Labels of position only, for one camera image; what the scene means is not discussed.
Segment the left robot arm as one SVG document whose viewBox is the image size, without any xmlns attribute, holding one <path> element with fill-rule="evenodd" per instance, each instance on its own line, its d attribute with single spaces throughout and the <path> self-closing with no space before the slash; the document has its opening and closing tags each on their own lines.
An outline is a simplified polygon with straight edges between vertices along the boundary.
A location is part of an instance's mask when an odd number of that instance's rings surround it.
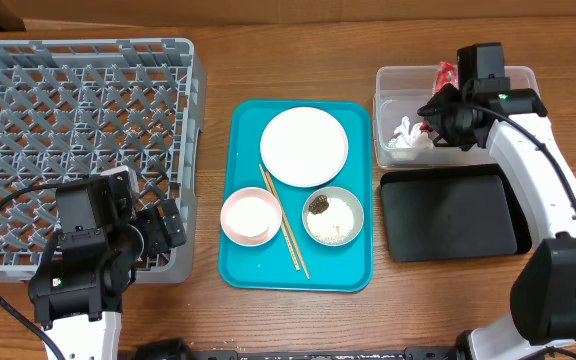
<svg viewBox="0 0 576 360">
<path fill-rule="evenodd" d="M 138 262 L 186 243 L 175 202 L 139 209 L 137 190 L 127 166 L 58 186 L 59 228 L 29 283 L 49 358 L 116 358 Z"/>
</svg>

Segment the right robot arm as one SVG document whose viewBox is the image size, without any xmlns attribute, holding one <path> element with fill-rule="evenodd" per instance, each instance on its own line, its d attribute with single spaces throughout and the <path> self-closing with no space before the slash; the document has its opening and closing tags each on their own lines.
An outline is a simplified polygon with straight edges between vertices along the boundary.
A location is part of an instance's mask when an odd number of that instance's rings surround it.
<svg viewBox="0 0 576 360">
<path fill-rule="evenodd" d="M 576 178 L 531 88 L 514 89 L 499 43 L 457 52 L 458 83 L 418 109 L 439 146 L 485 149 L 526 216 L 536 249 L 514 282 L 510 310 L 464 333 L 466 359 L 537 359 L 576 344 Z"/>
</svg>

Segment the red snack wrapper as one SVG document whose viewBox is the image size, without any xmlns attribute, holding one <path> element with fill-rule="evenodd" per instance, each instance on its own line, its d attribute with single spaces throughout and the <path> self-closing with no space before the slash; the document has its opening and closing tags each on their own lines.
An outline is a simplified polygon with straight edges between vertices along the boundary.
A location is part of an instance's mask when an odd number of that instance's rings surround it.
<svg viewBox="0 0 576 360">
<path fill-rule="evenodd" d="M 459 95 L 459 77 L 457 67 L 446 62 L 441 62 L 435 74 L 432 97 L 426 105 L 420 108 L 422 115 L 419 115 L 425 119 L 426 111 L 429 111 L 429 116 L 432 117 L 434 116 L 432 109 L 443 109 L 443 112 L 438 112 L 441 120 L 443 120 L 442 116 L 448 114 L 448 111 L 451 110 L 451 105 L 455 105 L 459 102 Z M 420 129 L 422 132 L 433 132 L 437 135 L 441 135 L 443 126 L 439 121 L 425 119 L 422 122 Z"/>
</svg>

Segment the brown food chunk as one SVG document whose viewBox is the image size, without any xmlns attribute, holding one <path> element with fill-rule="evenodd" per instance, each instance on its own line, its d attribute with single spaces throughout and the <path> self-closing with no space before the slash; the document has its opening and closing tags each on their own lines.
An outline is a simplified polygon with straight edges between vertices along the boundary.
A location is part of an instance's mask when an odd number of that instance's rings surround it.
<svg viewBox="0 0 576 360">
<path fill-rule="evenodd" d="M 317 215 L 326 211 L 329 207 L 328 197 L 326 195 L 318 195 L 309 204 L 308 210 L 310 213 Z"/>
</svg>

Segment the grey green bowl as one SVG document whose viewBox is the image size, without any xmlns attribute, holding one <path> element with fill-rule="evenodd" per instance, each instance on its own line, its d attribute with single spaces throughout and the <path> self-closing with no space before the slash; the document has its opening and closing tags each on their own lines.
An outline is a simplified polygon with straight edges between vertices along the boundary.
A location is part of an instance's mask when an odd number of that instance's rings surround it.
<svg viewBox="0 0 576 360">
<path fill-rule="evenodd" d="M 351 230 L 350 234 L 348 235 L 348 237 L 341 243 L 339 244 L 335 244 L 335 245 L 326 245 L 323 243 L 318 242 L 317 240 L 315 240 L 310 232 L 308 231 L 307 227 L 306 227 L 306 216 L 307 216 L 307 212 L 308 212 L 308 206 L 309 204 L 313 201 L 313 199 L 315 197 L 317 197 L 318 195 L 326 195 L 327 197 L 335 197 L 335 198 L 339 198 L 342 199 L 343 201 L 345 201 L 350 208 L 352 209 L 353 212 L 353 219 L 354 219 L 354 227 Z M 340 247 L 340 246 L 344 246 L 346 244 L 351 243 L 361 232 L 362 228 L 363 228 L 363 223 L 364 223 L 364 211 L 363 211 L 363 207 L 360 203 L 360 201 L 358 200 L 358 198 L 352 194 L 350 191 L 341 188 L 341 187 L 335 187 L 335 186 L 328 186 L 328 187 L 323 187 L 320 188 L 316 191 L 314 191 L 306 200 L 303 210 L 302 210 L 302 222 L 304 225 L 304 228 L 306 230 L 306 232 L 310 235 L 310 237 L 312 239 L 314 239 L 316 242 L 324 245 L 324 246 L 329 246 L 329 247 Z"/>
</svg>

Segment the white rice grains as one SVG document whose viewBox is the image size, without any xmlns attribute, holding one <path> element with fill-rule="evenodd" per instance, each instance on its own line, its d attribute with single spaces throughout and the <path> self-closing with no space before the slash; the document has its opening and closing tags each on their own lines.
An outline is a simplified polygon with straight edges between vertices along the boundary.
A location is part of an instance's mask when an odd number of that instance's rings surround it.
<svg viewBox="0 0 576 360">
<path fill-rule="evenodd" d="M 329 207 L 321 214 L 307 212 L 306 227 L 320 243 L 335 245 L 343 242 L 354 227 L 353 212 L 342 199 L 328 197 Z"/>
</svg>

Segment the white tissue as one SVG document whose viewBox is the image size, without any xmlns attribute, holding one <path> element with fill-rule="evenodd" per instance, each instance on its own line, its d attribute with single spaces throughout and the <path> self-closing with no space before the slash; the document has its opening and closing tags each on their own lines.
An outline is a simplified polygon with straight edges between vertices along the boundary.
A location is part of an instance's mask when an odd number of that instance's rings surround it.
<svg viewBox="0 0 576 360">
<path fill-rule="evenodd" d="M 393 149 L 429 149 L 434 146 L 430 137 L 432 130 L 424 122 L 412 124 L 408 116 L 394 129 L 388 147 Z"/>
</svg>

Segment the white round plate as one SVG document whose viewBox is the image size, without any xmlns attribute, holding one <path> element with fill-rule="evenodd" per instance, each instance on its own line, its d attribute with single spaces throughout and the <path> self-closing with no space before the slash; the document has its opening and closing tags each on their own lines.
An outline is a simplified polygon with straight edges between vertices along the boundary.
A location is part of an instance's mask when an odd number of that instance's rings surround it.
<svg viewBox="0 0 576 360">
<path fill-rule="evenodd" d="M 348 137 L 341 123 L 314 107 L 279 113 L 260 140 L 262 162 L 270 174 L 299 188 L 332 180 L 344 167 L 348 153 Z"/>
</svg>

